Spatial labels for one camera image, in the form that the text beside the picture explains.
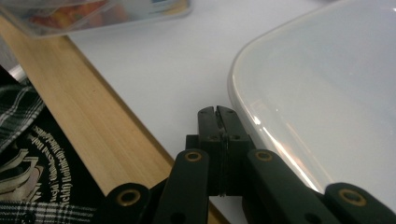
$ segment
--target plaid fabric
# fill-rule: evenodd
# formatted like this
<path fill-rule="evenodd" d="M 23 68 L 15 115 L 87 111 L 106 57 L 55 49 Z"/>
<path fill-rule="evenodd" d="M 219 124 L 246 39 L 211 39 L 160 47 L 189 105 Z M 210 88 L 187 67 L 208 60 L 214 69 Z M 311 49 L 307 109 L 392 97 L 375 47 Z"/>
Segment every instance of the plaid fabric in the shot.
<path fill-rule="evenodd" d="M 0 223 L 90 223 L 94 211 L 58 203 L 0 202 Z"/>
<path fill-rule="evenodd" d="M 35 120 L 44 103 L 31 85 L 0 87 L 0 153 Z"/>

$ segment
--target food container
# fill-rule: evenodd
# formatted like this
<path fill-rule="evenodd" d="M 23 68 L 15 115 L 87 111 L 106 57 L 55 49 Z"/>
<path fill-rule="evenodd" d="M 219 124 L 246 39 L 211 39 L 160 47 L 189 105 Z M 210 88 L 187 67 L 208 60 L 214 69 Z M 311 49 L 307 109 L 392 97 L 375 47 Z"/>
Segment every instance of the food container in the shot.
<path fill-rule="evenodd" d="M 190 0 L 0 0 L 0 13 L 31 37 L 164 20 L 190 9 Z"/>

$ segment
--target white surface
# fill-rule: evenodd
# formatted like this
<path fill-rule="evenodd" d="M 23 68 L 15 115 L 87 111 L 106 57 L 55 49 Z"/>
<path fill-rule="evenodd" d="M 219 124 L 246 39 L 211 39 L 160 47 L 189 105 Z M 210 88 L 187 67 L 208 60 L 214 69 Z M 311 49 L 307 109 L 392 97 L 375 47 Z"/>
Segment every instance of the white surface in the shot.
<path fill-rule="evenodd" d="M 227 78 L 247 42 L 330 0 L 195 0 L 185 18 L 71 35 L 104 79 L 173 156 L 197 133 L 197 112 L 231 107 Z M 240 200 L 212 202 L 244 223 Z"/>
<path fill-rule="evenodd" d="M 264 35 L 230 94 L 256 144 L 306 183 L 357 185 L 396 211 L 396 1 L 346 0 Z"/>

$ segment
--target brass grommet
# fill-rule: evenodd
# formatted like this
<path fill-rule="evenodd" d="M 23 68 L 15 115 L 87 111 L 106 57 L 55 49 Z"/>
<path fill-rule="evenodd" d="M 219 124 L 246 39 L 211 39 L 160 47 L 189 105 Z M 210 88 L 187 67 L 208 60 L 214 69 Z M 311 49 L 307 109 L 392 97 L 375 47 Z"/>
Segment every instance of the brass grommet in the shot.
<path fill-rule="evenodd" d="M 186 158 L 187 161 L 200 161 L 202 158 L 202 155 L 199 152 L 192 151 L 192 152 L 186 153 L 186 155 L 184 157 Z"/>
<path fill-rule="evenodd" d="M 140 199 L 140 192 L 136 189 L 126 189 L 117 195 L 117 203 L 121 206 L 130 206 Z"/>
<path fill-rule="evenodd" d="M 353 189 L 340 189 L 338 194 L 347 203 L 351 203 L 356 206 L 364 206 L 367 204 L 366 199 Z"/>
<path fill-rule="evenodd" d="M 259 159 L 260 161 L 271 161 L 273 156 L 271 153 L 266 152 L 266 151 L 258 151 L 256 152 L 256 158 Z"/>

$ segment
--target checkered cloth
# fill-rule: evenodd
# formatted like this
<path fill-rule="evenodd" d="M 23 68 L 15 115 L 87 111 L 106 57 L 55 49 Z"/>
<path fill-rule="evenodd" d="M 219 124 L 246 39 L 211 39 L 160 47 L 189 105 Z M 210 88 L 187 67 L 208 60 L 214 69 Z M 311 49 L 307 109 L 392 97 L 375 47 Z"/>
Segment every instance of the checkered cloth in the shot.
<path fill-rule="evenodd" d="M 35 120 L 44 103 L 31 85 L 0 87 L 0 153 Z"/>
<path fill-rule="evenodd" d="M 57 203 L 0 202 L 0 223 L 89 223 L 94 211 Z"/>

